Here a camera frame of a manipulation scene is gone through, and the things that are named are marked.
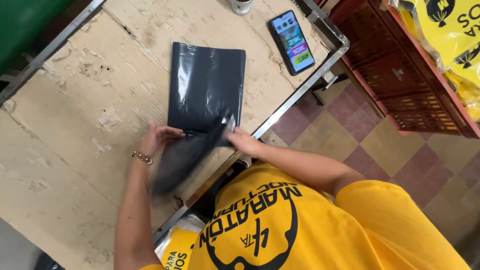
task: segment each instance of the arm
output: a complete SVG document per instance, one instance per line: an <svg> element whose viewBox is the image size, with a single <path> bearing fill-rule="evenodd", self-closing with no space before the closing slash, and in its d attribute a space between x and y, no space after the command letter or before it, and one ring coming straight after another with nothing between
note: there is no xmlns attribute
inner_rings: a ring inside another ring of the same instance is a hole
<svg viewBox="0 0 480 270"><path fill-rule="evenodd" d="M168 141L184 136L182 130L158 127L155 123L149 122L148 132L142 141L140 151L152 157ZM115 230L116 270L138 270L147 265L160 264L154 250L147 183L148 165L134 158L130 165Z"/></svg>
<svg viewBox="0 0 480 270"><path fill-rule="evenodd" d="M227 139L238 150L278 167L317 191L334 196L348 184L365 179L342 162L316 153L264 144L240 128L228 134Z"/></svg>

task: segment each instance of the phone case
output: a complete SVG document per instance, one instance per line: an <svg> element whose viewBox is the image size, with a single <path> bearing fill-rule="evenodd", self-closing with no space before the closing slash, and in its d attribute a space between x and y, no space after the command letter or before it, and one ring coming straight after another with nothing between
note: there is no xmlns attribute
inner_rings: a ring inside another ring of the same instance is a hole
<svg viewBox="0 0 480 270"><path fill-rule="evenodd" d="M279 16L271 19L270 21L268 21L268 30L270 30L270 34L272 35L273 39L275 40L276 46L278 47L278 50L280 51L280 54L282 55L283 62L285 62L285 65L288 67L288 72L292 76L297 76L298 74L302 73L303 71L313 67L315 65L315 58L313 58L312 50L310 50L310 46L308 46L308 42L306 42L307 39L305 38L305 35L303 34L303 31L302 31L302 29L300 27L300 24L299 24L298 26L299 26L299 29L300 29L300 33L302 34L303 38L305 39L305 43L307 44L308 51L310 51L310 54L311 54L312 59L313 59L313 63L304 67L304 68L302 68L299 71L295 71L295 69L293 68L292 63L290 62L290 58L288 57L287 50L285 49L285 47L283 47L282 41L280 40L280 36L275 31L275 28L273 27L273 21L275 19L281 18L289 12L293 13L293 17L298 22L297 17L295 16L295 12L293 12L293 10L289 10L289 11L286 11L286 12L280 14Z"/></svg>

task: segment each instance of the worn cardboard surface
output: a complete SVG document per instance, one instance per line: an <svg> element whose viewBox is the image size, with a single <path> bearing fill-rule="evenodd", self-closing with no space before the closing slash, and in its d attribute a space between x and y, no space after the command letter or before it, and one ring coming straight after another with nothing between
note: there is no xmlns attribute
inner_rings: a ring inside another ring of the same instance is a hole
<svg viewBox="0 0 480 270"><path fill-rule="evenodd" d="M296 12L317 65L291 77L266 22ZM289 0L236 16L224 0L108 0L0 113L0 216L68 269L111 269L130 153L146 123L166 124L171 43L247 52L241 126L257 129L326 58ZM178 189L188 199L233 154L222 148ZM153 213L163 224L173 198Z"/></svg>

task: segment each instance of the black printed logo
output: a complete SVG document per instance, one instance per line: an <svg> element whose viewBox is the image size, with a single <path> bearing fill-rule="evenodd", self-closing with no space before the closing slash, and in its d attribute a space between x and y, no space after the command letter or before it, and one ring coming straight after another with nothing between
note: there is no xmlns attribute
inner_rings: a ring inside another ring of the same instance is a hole
<svg viewBox="0 0 480 270"><path fill-rule="evenodd" d="M444 21L452 14L455 0L424 0L427 6L427 14L431 21L438 23L438 27L444 27Z"/></svg>
<svg viewBox="0 0 480 270"><path fill-rule="evenodd" d="M470 61L472 61L480 52L480 44L477 44L477 47L473 50L467 50L464 53L460 54L454 59L454 62L457 64L462 64L463 68L469 68L472 66Z"/></svg>
<svg viewBox="0 0 480 270"><path fill-rule="evenodd" d="M280 269L280 267L282 267L287 260L293 247L293 243L297 238L298 216L297 209L292 198L300 197L302 194L296 186L297 184L280 182L264 184L257 188L257 193L253 194L251 191L249 192L248 197L238 200L229 208L219 211L200 233L199 248L205 246L213 264L215 264L215 266L221 270L234 270L238 264L241 264L243 269ZM288 201L290 205L290 210L292 213L290 228L281 234L278 233L277 235L272 236L271 229L266 227L266 224L263 223L262 219L257 215L265 209L273 206L278 201L282 200ZM221 218L221 216L224 215L226 216L226 220ZM242 235L239 235L238 242L236 244L232 243L233 245L241 245L244 248L249 248L252 246L253 249L250 249L250 252L253 251L253 255L257 257L265 248L276 248L275 246L268 246L269 237L284 236L288 244L287 249L282 252L279 251L278 255L263 265L254 265L253 263L248 262L242 256L237 256L231 262L223 262L216 255L215 247L212 246L211 243L215 242L215 240L221 234L241 226L247 220L252 220L255 222L255 231L252 231L251 233L243 232Z"/></svg>

